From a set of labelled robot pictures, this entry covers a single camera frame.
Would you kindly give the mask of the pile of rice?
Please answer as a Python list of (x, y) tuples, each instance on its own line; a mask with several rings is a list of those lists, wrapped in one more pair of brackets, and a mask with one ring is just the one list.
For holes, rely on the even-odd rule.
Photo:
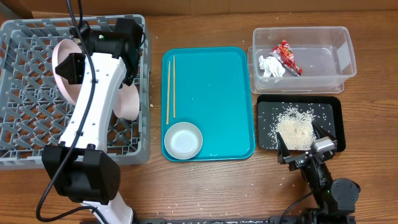
[(310, 104), (261, 102), (258, 108), (258, 144), (261, 149), (277, 149), (276, 133), (289, 150), (307, 151), (315, 134), (312, 121), (316, 115)]

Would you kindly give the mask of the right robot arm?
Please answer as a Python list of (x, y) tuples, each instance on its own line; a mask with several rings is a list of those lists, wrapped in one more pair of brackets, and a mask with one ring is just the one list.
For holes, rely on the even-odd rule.
[[(292, 157), (285, 142), (277, 133), (279, 164), (287, 164), (290, 171), (299, 170), (307, 182), (310, 192), (298, 199), (276, 218), (279, 223), (355, 223), (355, 203), (359, 199), (360, 186), (346, 178), (333, 179), (326, 166), (326, 161), (335, 156), (338, 141), (317, 122), (312, 122), (316, 140), (310, 150)], [(288, 216), (288, 212), (297, 204), (313, 196), (317, 208), (305, 208), (296, 217)]]

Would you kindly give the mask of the large white plate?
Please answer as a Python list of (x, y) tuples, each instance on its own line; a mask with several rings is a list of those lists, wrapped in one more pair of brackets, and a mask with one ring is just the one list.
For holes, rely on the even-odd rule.
[(60, 41), (52, 52), (52, 71), (63, 97), (76, 105), (85, 71), (85, 55), (72, 40)]

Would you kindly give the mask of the small pink bowl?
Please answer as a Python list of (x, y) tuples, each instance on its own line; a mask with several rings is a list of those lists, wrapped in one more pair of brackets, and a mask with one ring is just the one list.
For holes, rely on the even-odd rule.
[(135, 85), (122, 84), (113, 112), (118, 118), (134, 121), (139, 115), (139, 92)]

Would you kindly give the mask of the white napkin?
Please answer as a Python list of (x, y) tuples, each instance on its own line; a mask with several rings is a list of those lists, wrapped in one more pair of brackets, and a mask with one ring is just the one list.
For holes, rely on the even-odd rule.
[(262, 77), (282, 77), (285, 73), (284, 66), (273, 56), (259, 57), (259, 68), (263, 71)]

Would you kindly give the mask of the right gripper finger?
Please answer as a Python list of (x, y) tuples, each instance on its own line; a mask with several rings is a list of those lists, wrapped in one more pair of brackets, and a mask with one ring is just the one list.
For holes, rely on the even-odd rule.
[(278, 146), (277, 162), (279, 164), (285, 164), (286, 160), (291, 158), (291, 155), (279, 132), (276, 133), (276, 137), (277, 137), (277, 146)]
[(336, 137), (334, 135), (330, 134), (325, 129), (323, 129), (316, 121), (312, 121), (312, 127), (313, 127), (313, 132), (315, 134), (316, 140), (321, 139), (321, 138), (329, 138), (334, 143), (336, 143)]

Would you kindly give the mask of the red snack wrapper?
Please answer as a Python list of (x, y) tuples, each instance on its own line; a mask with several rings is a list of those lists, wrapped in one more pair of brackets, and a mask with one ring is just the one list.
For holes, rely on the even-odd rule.
[(286, 67), (295, 76), (301, 76), (302, 69), (296, 64), (294, 53), (289, 43), (283, 40), (276, 45), (270, 52), (270, 56), (275, 57), (284, 67)]

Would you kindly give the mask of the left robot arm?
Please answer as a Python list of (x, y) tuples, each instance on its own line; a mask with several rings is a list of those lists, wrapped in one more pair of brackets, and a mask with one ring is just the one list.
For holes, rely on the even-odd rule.
[(47, 145), (42, 163), (49, 188), (90, 210), (101, 223), (135, 223), (134, 210), (119, 193), (121, 170), (107, 154), (112, 115), (135, 120), (139, 94), (133, 85), (145, 35), (133, 19), (119, 18), (113, 31), (76, 22), (52, 53), (57, 85), (67, 98), (77, 96), (72, 117), (57, 145)]

